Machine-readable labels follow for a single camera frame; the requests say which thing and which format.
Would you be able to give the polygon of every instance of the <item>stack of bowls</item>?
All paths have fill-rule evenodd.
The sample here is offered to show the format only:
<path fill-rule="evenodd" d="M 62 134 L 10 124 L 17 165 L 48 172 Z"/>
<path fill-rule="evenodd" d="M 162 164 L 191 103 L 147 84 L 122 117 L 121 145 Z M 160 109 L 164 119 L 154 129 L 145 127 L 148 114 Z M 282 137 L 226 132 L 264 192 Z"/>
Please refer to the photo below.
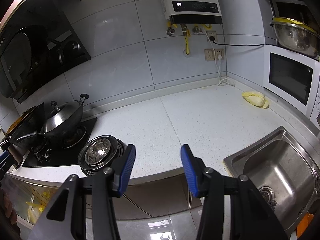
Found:
<path fill-rule="evenodd" d="M 315 58 L 319 52 L 320 36 L 303 22 L 285 17 L 272 18 L 278 43 L 287 49 Z"/>
<path fill-rule="evenodd" d="M 94 175 L 121 157 L 126 145 L 111 135 L 101 135 L 89 141 L 80 151 L 78 163 L 86 175 Z"/>

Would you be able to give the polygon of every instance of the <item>black glass cooktop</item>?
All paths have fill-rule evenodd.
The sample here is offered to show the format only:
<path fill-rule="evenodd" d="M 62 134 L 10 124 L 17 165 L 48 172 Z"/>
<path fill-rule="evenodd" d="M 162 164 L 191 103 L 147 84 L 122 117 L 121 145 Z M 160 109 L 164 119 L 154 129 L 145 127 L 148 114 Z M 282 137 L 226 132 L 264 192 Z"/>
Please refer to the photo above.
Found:
<path fill-rule="evenodd" d="M 63 149 L 55 148 L 51 149 L 50 146 L 44 147 L 36 157 L 32 152 L 29 152 L 26 160 L 22 164 L 22 167 L 57 167 L 67 165 L 77 165 L 78 155 L 82 147 L 89 141 L 93 127 L 97 121 L 97 117 L 81 122 L 79 126 L 85 126 L 87 131 L 83 138 L 74 146 Z"/>

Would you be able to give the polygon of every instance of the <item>electrical outlet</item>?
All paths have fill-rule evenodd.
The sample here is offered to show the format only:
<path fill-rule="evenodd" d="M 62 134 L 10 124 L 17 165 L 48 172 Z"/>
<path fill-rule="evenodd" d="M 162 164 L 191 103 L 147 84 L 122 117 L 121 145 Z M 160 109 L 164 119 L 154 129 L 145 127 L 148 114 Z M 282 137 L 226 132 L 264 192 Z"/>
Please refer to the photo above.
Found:
<path fill-rule="evenodd" d="M 213 49 L 204 50 L 205 60 L 214 60 Z"/>
<path fill-rule="evenodd" d="M 217 32 L 216 31 L 206 31 L 208 37 L 213 36 L 214 40 L 217 41 Z"/>
<path fill-rule="evenodd" d="M 214 49 L 216 54 L 216 59 L 218 59 L 218 55 L 221 55 L 221 59 L 224 59 L 224 49 Z"/>

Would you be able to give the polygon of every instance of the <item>orange object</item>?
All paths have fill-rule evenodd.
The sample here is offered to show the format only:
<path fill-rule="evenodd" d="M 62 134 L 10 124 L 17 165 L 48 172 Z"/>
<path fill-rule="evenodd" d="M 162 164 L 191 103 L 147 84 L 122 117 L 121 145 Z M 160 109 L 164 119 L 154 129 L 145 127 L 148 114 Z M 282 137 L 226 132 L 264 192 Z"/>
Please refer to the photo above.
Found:
<path fill-rule="evenodd" d="M 312 219 L 313 219 L 313 214 L 310 214 L 310 213 L 305 214 L 305 216 L 297 226 L 297 238 L 299 238 L 304 232 L 304 230 L 306 230 L 306 228 L 308 227 Z"/>

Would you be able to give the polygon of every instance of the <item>stainless steel sink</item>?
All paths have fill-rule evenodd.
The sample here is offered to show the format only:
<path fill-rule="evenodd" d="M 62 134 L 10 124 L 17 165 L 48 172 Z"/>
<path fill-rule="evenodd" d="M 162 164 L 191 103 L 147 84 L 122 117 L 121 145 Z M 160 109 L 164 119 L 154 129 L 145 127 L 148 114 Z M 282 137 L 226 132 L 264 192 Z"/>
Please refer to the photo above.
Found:
<path fill-rule="evenodd" d="M 268 202 L 287 235 L 320 197 L 320 171 L 284 127 L 227 157 L 234 177 L 246 174 Z"/>

